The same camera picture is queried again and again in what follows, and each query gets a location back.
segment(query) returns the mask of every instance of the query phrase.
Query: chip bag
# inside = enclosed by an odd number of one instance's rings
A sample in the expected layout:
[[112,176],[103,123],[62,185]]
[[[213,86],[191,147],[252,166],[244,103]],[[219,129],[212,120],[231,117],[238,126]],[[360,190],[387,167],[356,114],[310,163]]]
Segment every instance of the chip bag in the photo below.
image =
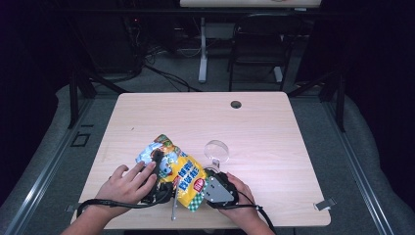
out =
[[174,146],[165,135],[160,135],[136,158],[136,162],[149,164],[156,149],[163,152],[160,164],[160,182],[173,182],[177,191],[177,201],[191,212],[195,212],[204,197],[207,174],[196,160]]

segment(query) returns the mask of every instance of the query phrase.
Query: person's right hand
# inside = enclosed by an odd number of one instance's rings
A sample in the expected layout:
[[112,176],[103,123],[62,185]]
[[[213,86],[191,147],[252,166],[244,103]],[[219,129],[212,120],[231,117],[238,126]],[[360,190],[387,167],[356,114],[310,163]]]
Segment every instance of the person's right hand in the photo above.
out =
[[[113,200],[127,204],[137,204],[150,192],[157,180],[157,176],[152,173],[153,169],[156,167],[155,162],[150,162],[144,170],[141,170],[143,167],[143,162],[138,163],[130,170],[128,170],[128,167],[125,164],[120,165],[108,181],[103,184],[95,198]],[[107,215],[109,219],[130,210],[123,207],[96,207],[100,208],[101,214]]]
[[[253,193],[248,185],[229,172],[227,172],[226,175],[228,176],[229,182],[233,183],[238,192],[240,192],[238,205],[251,205],[252,202],[255,203]],[[238,208],[219,211],[228,216],[247,234],[274,234],[268,225],[259,217],[255,208]]]

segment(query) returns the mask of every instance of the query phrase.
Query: person's left hand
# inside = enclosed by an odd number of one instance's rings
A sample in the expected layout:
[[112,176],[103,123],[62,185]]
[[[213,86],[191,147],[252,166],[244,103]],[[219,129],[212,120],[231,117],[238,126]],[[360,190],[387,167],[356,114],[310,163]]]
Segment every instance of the person's left hand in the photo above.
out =
[[[127,204],[137,204],[151,191],[153,185],[156,183],[157,176],[155,174],[150,175],[156,166],[155,162],[149,163],[142,172],[144,163],[140,162],[134,168],[128,171],[128,167],[123,164],[120,165],[113,175],[103,184],[98,192],[96,199],[113,200]],[[125,212],[128,212],[128,208],[122,207],[108,207],[108,206],[90,206],[94,207],[94,210],[99,210],[99,214],[103,215],[106,219],[111,220]]]

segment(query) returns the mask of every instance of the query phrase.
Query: wooden table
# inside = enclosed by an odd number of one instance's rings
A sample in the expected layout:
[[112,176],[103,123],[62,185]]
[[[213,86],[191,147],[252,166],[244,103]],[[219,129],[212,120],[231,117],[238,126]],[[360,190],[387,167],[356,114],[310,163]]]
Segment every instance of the wooden table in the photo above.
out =
[[[232,101],[242,104],[231,107]],[[327,211],[310,158],[287,95],[282,92],[135,93],[119,96],[79,202],[94,198],[119,165],[135,166],[137,155],[165,134],[202,165],[205,144],[213,139],[229,148],[221,165],[250,186],[257,204],[275,226],[325,226]],[[173,200],[131,210],[107,229],[210,229],[235,225],[205,202],[196,212],[179,205],[171,221]]]

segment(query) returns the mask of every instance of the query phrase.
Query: finger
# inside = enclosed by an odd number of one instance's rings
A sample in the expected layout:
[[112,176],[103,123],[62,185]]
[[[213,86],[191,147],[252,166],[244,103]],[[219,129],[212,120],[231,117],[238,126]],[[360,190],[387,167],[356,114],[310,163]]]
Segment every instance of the finger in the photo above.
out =
[[[241,179],[239,179],[238,177],[236,177],[235,175],[231,174],[231,173],[227,173],[228,176],[228,180],[229,182],[233,183],[235,185],[235,188],[239,191],[242,192],[243,194],[245,194],[251,201],[253,201],[254,203],[254,196],[253,193],[251,192],[251,188],[250,186],[248,186],[247,184],[245,184]],[[248,203],[248,199],[241,195],[242,197],[239,198],[240,203]]]
[[122,178],[122,174],[128,171],[128,166],[126,166],[125,164],[120,165],[113,173],[113,175],[111,176],[112,179],[116,179],[116,178]]
[[238,189],[239,191],[244,191],[245,188],[245,183],[242,182],[241,179],[239,179],[238,177],[236,177],[235,175],[227,172],[226,175],[228,176],[228,180],[229,182],[233,183],[236,187],[236,189]]
[[131,170],[128,171],[128,173],[125,174],[124,179],[127,182],[132,181],[135,176],[140,172],[141,168],[143,168],[144,162],[138,163],[135,167],[133,167]]
[[149,177],[149,175],[152,174],[155,167],[156,167],[156,162],[150,162],[143,169],[143,171],[141,171],[141,173],[133,179],[133,183],[138,185],[138,187],[140,187],[143,184],[143,182]]
[[140,198],[141,200],[144,196],[149,194],[153,186],[155,185],[156,181],[157,181],[157,176],[155,174],[152,174],[148,177],[144,185],[137,184],[137,197]]

